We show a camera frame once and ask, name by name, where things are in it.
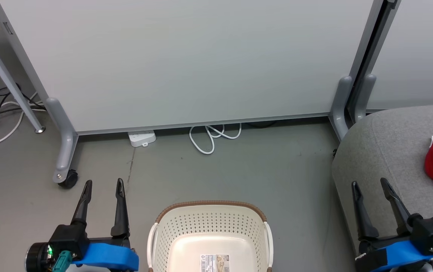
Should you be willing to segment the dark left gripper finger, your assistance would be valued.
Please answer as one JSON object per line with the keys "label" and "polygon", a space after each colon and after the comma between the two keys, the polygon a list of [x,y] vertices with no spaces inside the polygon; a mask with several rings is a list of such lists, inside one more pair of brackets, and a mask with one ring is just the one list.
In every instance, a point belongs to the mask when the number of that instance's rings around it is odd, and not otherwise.
{"label": "dark left gripper finger", "polygon": [[87,225],[86,217],[88,212],[88,205],[91,202],[92,197],[92,180],[88,180],[85,183],[85,187],[82,190],[82,194],[77,203],[76,210],[71,220],[71,224],[83,224]]}
{"label": "dark left gripper finger", "polygon": [[124,181],[118,178],[116,185],[116,210],[114,226],[111,228],[113,239],[128,239],[130,237],[129,217],[127,212],[126,193]]}

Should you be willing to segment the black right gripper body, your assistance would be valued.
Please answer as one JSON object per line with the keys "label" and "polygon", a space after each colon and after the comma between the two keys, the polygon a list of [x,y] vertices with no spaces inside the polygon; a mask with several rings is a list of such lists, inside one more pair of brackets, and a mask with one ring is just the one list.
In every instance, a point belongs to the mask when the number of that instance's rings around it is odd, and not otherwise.
{"label": "black right gripper body", "polygon": [[390,246],[400,241],[410,241],[422,254],[431,254],[433,249],[433,217],[424,219],[420,214],[414,213],[408,219],[412,232],[408,235],[384,236],[375,240],[359,241],[358,253],[368,253],[373,250]]}

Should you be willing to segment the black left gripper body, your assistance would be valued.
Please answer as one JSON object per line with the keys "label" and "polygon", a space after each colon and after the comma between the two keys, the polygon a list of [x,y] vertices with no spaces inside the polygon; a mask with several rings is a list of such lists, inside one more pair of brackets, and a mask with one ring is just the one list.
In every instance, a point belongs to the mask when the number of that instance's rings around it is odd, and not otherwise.
{"label": "black left gripper body", "polygon": [[113,239],[112,236],[89,238],[86,226],[83,224],[60,224],[48,242],[34,243],[30,246],[25,256],[25,271],[52,272],[52,267],[61,251],[70,251],[73,253],[73,260],[81,260],[90,243],[107,243],[130,248],[129,239]]}

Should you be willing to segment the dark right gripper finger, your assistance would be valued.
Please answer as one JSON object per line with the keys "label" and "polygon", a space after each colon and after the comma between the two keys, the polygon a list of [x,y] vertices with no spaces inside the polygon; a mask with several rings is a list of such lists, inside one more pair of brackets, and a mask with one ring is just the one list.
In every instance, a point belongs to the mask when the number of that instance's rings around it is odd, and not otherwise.
{"label": "dark right gripper finger", "polygon": [[397,224],[396,232],[398,235],[408,235],[412,232],[412,227],[408,224],[407,220],[411,215],[400,197],[394,191],[389,181],[386,178],[381,178],[381,186],[385,198],[389,201],[393,215]]}
{"label": "dark right gripper finger", "polygon": [[359,241],[377,239],[379,237],[379,232],[371,223],[370,217],[364,205],[364,196],[356,181],[351,183],[351,192],[353,195],[354,215],[356,219],[357,235]]}

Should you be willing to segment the grey fabric sofa seat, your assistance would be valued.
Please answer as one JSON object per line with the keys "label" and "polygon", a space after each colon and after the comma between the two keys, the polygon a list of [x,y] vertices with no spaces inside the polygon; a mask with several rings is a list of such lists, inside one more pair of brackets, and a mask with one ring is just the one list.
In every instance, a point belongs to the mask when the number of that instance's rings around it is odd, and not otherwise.
{"label": "grey fabric sofa seat", "polygon": [[432,136],[433,105],[429,105],[370,114],[356,122],[340,142],[331,172],[355,254],[359,241],[351,192],[354,181],[380,236],[395,236],[397,228],[381,178],[389,181],[409,213],[433,217],[433,180],[424,169]]}

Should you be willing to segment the cream perforated laundry basket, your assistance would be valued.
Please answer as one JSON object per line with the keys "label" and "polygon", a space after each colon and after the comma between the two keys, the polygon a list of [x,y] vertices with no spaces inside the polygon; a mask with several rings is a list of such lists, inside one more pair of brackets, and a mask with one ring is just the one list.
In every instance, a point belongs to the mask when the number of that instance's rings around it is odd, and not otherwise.
{"label": "cream perforated laundry basket", "polygon": [[148,272],[200,272],[201,254],[230,255],[230,272],[273,272],[274,245],[266,215],[226,200],[176,203],[149,231]]}

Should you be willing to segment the printed sticker in basket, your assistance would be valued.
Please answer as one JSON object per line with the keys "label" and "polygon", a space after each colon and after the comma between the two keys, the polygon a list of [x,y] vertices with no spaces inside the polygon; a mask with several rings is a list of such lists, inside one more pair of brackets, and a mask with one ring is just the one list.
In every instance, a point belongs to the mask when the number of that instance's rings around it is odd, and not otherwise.
{"label": "printed sticker in basket", "polygon": [[230,255],[201,254],[200,272],[230,272]]}

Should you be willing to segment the grey partition leg with caster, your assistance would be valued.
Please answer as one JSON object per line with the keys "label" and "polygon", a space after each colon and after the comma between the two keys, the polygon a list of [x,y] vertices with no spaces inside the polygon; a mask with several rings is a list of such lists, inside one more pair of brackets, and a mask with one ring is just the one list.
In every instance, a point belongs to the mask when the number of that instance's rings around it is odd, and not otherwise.
{"label": "grey partition leg with caster", "polygon": [[56,184],[59,184],[65,180],[68,171],[72,169],[70,165],[75,153],[79,135],[73,128],[69,117],[66,115],[66,112],[58,99],[49,97],[45,101],[45,105],[61,136],[61,145],[52,178]]}

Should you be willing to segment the white power strip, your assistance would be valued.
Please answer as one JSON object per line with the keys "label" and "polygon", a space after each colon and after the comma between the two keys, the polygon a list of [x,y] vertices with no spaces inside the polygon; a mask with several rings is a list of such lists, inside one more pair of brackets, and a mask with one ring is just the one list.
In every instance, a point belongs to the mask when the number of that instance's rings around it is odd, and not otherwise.
{"label": "white power strip", "polygon": [[144,131],[129,131],[129,141],[132,147],[147,147],[149,144],[156,141],[156,134],[154,130]]}

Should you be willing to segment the grey curved partition leg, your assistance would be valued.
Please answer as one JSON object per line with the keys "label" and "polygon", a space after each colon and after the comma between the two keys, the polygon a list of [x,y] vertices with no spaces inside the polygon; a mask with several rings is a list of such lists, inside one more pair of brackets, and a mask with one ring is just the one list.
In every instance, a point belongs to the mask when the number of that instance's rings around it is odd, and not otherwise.
{"label": "grey curved partition leg", "polygon": [[330,123],[337,136],[338,141],[342,141],[342,138],[344,138],[344,136],[348,132],[348,126],[345,120],[345,108],[351,92],[352,85],[353,79],[351,76],[344,76],[339,79],[336,94],[333,99],[329,114]]}
{"label": "grey curved partition leg", "polygon": [[373,74],[368,74],[362,80],[360,88],[356,95],[354,106],[354,122],[358,122],[366,116],[368,101],[375,85],[377,77]]}

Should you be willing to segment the grey metal table leg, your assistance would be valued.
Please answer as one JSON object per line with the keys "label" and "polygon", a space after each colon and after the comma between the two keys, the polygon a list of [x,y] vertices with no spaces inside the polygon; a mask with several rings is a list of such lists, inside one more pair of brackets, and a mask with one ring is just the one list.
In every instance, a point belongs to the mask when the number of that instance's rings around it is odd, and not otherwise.
{"label": "grey metal table leg", "polygon": [[37,134],[41,134],[45,131],[45,127],[41,125],[41,123],[38,121],[37,117],[35,116],[32,108],[28,104],[28,100],[23,96],[22,92],[16,86],[16,83],[14,79],[12,78],[11,74],[7,70],[6,66],[0,59],[0,78],[6,85],[6,87],[9,89],[11,95],[16,100],[18,105],[21,107],[23,113],[28,117],[29,121],[33,125],[35,132]]}

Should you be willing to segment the narrow white partition panel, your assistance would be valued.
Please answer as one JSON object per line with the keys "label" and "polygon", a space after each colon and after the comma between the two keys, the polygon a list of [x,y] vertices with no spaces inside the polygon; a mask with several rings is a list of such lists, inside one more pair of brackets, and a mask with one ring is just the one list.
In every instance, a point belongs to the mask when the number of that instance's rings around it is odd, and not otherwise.
{"label": "narrow white partition panel", "polygon": [[433,0],[401,0],[372,74],[368,111],[433,105]]}

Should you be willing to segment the wide white partition panel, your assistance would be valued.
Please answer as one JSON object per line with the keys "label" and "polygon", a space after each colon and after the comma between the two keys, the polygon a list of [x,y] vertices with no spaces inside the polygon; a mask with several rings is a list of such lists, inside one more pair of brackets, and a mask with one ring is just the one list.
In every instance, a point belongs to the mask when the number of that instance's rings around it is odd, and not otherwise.
{"label": "wide white partition panel", "polygon": [[0,0],[75,131],[328,113],[372,0]]}

